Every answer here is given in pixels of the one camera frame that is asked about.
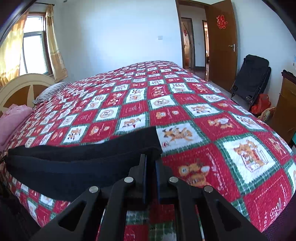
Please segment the window with dark frame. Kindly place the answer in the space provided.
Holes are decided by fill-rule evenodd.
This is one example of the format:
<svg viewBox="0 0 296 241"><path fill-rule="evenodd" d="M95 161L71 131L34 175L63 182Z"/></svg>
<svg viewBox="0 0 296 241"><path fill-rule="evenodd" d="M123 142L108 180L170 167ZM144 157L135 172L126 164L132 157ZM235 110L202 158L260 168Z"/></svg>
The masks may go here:
<svg viewBox="0 0 296 241"><path fill-rule="evenodd" d="M52 75L47 47L45 13L28 14L23 29L20 75L38 73Z"/></svg>

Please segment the red double happiness decal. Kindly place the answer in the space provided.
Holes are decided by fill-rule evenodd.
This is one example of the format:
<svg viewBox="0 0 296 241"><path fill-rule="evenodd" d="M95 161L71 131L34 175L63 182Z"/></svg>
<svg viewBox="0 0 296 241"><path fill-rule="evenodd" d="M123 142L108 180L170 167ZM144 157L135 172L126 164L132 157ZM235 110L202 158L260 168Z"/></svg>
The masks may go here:
<svg viewBox="0 0 296 241"><path fill-rule="evenodd" d="M219 29L226 29L228 22L225 20L225 16L224 15L218 15L216 17L217 19L217 26Z"/></svg>

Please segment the red plastic bag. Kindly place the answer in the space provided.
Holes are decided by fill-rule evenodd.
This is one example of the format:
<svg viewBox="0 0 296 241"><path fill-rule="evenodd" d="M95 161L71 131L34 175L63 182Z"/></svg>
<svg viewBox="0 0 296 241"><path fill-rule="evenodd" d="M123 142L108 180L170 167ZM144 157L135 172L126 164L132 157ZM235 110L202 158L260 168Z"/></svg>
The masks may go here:
<svg viewBox="0 0 296 241"><path fill-rule="evenodd" d="M269 96L267 94L260 94L255 104L251 107L251 113L254 115L259 115L270 107L271 102L269 101Z"/></svg>

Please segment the black pants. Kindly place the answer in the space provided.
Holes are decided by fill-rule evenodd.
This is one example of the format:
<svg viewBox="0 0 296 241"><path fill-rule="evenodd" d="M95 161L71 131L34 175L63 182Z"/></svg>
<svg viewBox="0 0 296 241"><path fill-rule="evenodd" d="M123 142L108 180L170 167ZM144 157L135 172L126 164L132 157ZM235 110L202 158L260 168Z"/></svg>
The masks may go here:
<svg viewBox="0 0 296 241"><path fill-rule="evenodd" d="M156 128L142 128L101 144L57 147L18 146L4 156L6 170L16 180L46 197L73 201L87 188L104 188L125 178L145 154L162 154Z"/></svg>

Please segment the pink folded blanket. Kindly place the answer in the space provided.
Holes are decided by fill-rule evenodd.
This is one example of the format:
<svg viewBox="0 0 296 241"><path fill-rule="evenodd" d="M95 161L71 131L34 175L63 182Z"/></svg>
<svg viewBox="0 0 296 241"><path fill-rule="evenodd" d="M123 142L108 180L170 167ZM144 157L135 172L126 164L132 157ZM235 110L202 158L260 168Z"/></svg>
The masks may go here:
<svg viewBox="0 0 296 241"><path fill-rule="evenodd" d="M1 150L4 149L9 138L32 112L31 107L12 104L1 116Z"/></svg>

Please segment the black folding chair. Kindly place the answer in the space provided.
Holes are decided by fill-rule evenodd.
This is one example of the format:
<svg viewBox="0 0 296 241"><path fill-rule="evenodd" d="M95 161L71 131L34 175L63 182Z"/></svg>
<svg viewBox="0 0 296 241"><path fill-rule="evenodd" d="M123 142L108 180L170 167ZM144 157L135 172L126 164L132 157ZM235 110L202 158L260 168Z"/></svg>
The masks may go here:
<svg viewBox="0 0 296 241"><path fill-rule="evenodd" d="M249 105L255 104L258 96L263 94L271 74L269 61L265 58L247 55L231 88L231 97L238 95Z"/></svg>

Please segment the striped grey pillow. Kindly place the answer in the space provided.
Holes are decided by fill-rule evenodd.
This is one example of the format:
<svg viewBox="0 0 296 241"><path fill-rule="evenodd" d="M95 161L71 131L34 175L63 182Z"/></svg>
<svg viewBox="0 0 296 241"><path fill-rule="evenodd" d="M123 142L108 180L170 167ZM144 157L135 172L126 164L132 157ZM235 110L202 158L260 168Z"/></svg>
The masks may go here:
<svg viewBox="0 0 296 241"><path fill-rule="evenodd" d="M68 82L60 82L50 87L46 88L42 93L40 93L36 99L33 100L33 104L37 105L39 103L48 101L54 94L63 90L69 83Z"/></svg>

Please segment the red checkered Christmas bedspread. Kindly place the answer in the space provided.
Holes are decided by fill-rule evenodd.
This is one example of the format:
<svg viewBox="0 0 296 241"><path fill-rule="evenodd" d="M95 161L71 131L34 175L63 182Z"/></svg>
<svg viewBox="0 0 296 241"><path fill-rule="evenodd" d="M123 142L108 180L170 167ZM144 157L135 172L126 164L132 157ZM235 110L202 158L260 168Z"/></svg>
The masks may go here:
<svg viewBox="0 0 296 241"><path fill-rule="evenodd" d="M16 180L3 160L10 149L101 144L151 126L163 152L147 158L144 197L127 206L123 240L177 240L174 206L158 200L158 160L191 186L212 186L266 240L295 240L295 154L288 143L175 63L136 63L75 81L32 109L1 150L1 240L32 240L74 201Z"/></svg>

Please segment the brown wooden door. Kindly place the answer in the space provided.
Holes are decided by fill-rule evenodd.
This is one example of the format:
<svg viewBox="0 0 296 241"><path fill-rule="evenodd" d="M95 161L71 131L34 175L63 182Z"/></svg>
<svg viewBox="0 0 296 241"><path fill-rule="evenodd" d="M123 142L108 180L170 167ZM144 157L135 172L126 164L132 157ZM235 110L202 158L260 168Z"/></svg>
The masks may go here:
<svg viewBox="0 0 296 241"><path fill-rule="evenodd" d="M237 71L237 31L231 1L220 1L205 7L209 33L209 80L231 91ZM217 26L218 15L228 22L226 29ZM229 45L236 45L233 52Z"/></svg>

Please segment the cream wooden headboard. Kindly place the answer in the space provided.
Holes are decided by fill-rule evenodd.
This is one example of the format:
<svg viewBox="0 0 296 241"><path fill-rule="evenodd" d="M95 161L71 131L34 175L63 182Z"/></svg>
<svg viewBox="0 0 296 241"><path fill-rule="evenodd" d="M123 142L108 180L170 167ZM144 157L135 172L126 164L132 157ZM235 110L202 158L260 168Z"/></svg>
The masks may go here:
<svg viewBox="0 0 296 241"><path fill-rule="evenodd" d="M1 88L1 115L12 104L33 108L33 100L53 84L55 84L53 78L37 73L25 74L13 79Z"/></svg>

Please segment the wooden cabinet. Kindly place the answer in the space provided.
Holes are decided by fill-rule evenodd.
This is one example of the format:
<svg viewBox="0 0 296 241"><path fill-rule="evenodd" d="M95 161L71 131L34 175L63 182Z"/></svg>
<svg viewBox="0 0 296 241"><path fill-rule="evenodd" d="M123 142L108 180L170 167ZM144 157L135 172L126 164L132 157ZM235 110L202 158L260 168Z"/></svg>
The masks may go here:
<svg viewBox="0 0 296 241"><path fill-rule="evenodd" d="M295 76L286 70L283 70L281 75L282 85L280 95L270 126L280 137L290 144L295 134Z"/></svg>

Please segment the yellow curtain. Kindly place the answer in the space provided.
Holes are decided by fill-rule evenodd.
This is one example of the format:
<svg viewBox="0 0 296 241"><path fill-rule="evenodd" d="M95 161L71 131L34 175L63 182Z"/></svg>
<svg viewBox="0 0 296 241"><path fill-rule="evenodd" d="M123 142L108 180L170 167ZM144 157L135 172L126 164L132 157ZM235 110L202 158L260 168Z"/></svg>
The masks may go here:
<svg viewBox="0 0 296 241"><path fill-rule="evenodd" d="M52 4L49 4L46 8L46 38L53 77L55 82L58 83L68 77L68 72L55 35L54 9Z"/></svg>

